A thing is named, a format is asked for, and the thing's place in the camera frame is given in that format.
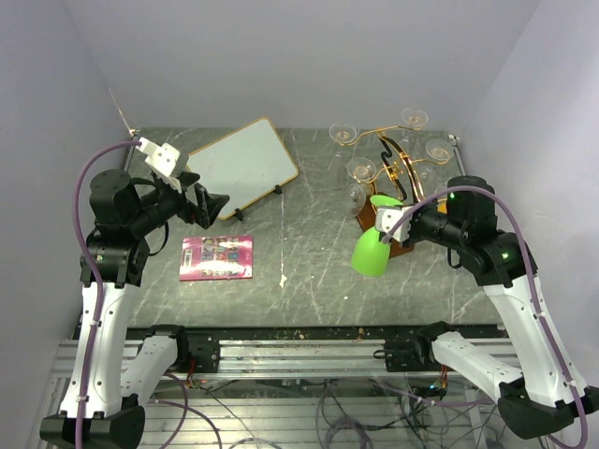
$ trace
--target table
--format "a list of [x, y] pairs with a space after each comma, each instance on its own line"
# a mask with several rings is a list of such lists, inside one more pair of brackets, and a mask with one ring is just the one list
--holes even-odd
[[[139, 134], [156, 143], [170, 143], [192, 152], [231, 132], [228, 128], [143, 128]], [[139, 303], [130, 326], [378, 326], [418, 325], [446, 320], [454, 323], [499, 323], [490, 301], [463, 269], [447, 265], [446, 250], [428, 242], [412, 253], [389, 261], [381, 278], [366, 278], [350, 261], [361, 235], [358, 222], [345, 216], [345, 193], [327, 176], [337, 144], [325, 129], [279, 129], [299, 167], [299, 175], [283, 186], [283, 194], [268, 195], [235, 218], [208, 230], [172, 219], [167, 247], [148, 261]], [[388, 133], [401, 138], [401, 131]], [[444, 132], [417, 133], [409, 153], [427, 157], [431, 138]], [[350, 147], [351, 155], [380, 162], [382, 146], [374, 135]], [[149, 177], [144, 155], [131, 155], [132, 176]], [[423, 179], [427, 195], [461, 174], [456, 157], [444, 166], [428, 168]], [[249, 234], [254, 237], [254, 278], [251, 280], [180, 282], [183, 238]], [[163, 231], [147, 240], [160, 247]]]

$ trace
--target whiteboard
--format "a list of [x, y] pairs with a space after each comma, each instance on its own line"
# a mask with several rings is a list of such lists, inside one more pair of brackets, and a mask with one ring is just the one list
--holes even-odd
[[218, 218], [225, 220], [235, 209], [247, 208], [262, 196], [298, 176], [295, 165], [272, 122], [256, 122], [191, 152], [189, 169], [211, 194], [231, 197]]

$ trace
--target marble surface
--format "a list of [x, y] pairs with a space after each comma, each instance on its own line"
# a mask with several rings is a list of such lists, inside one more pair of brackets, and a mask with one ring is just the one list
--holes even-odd
[[[225, 128], [146, 128], [140, 134], [191, 152], [230, 132]], [[344, 189], [335, 189], [328, 165], [337, 144], [326, 129], [279, 129], [299, 167], [283, 194], [268, 195], [235, 218], [208, 230], [172, 219], [167, 247], [148, 261], [131, 326], [318, 326], [499, 323], [499, 315], [463, 269], [453, 270], [446, 250], [428, 242], [412, 253], [392, 258], [381, 278], [366, 278], [350, 266], [361, 235], [358, 222], [346, 216]], [[389, 136], [398, 141], [402, 132]], [[425, 143], [446, 138], [443, 132], [420, 132], [409, 153], [426, 157]], [[362, 139], [344, 155], [378, 163], [382, 146], [375, 136]], [[129, 171], [149, 177], [143, 155], [132, 155]], [[455, 157], [444, 166], [417, 165], [427, 195], [460, 174]], [[180, 282], [182, 241], [188, 236], [249, 234], [254, 237], [251, 280]], [[152, 249], [163, 231], [148, 236]]]

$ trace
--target pink box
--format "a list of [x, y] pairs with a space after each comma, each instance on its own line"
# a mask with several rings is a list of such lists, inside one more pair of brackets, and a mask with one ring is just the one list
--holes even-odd
[[251, 278], [252, 247], [252, 236], [187, 237], [183, 239], [179, 280]]

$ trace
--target white wall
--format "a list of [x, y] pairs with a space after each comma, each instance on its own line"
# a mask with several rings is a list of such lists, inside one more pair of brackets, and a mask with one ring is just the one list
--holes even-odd
[[538, 0], [65, 0], [132, 126], [358, 127], [424, 108], [461, 134]]
[[[463, 137], [524, 226], [552, 316], [599, 384], [599, 3], [543, 1]], [[599, 445], [599, 416], [592, 417]]]
[[17, 449], [80, 312], [75, 179], [127, 133], [60, 0], [2, 2], [0, 42], [0, 445]]

